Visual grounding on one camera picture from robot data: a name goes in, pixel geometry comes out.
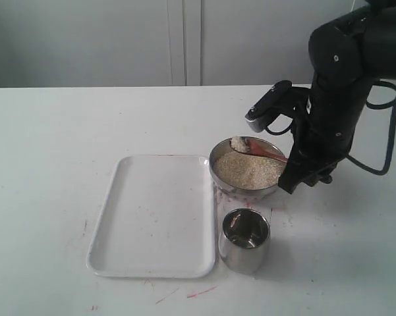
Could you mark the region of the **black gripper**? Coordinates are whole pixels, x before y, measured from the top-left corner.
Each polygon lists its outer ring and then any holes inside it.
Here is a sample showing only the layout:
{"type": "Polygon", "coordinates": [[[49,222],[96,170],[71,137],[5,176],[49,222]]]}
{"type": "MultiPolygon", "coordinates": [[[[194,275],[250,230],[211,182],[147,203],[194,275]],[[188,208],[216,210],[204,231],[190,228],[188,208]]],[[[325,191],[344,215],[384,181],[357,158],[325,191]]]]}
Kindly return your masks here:
{"type": "Polygon", "coordinates": [[[331,173],[349,153],[354,138],[354,120],[334,104],[310,104],[308,96],[296,102],[292,134],[294,144],[278,186],[288,194],[304,181],[309,187],[330,184],[331,173]]]}

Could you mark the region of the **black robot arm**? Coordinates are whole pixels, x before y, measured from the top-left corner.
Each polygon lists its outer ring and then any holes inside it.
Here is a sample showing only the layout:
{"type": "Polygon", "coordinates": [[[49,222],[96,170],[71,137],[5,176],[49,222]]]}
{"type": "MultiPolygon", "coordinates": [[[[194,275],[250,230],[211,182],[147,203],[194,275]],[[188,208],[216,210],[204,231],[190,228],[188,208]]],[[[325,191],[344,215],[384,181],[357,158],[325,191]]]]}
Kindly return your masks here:
{"type": "MultiPolygon", "coordinates": [[[[350,158],[355,128],[373,86],[396,80],[396,1],[369,1],[315,29],[308,44],[314,68],[310,89],[292,88],[281,102],[293,120],[293,146],[278,185],[292,193],[300,183],[331,182],[337,164],[350,158]]],[[[385,161],[388,172],[396,135],[396,96],[381,104],[391,117],[385,161]]]]}

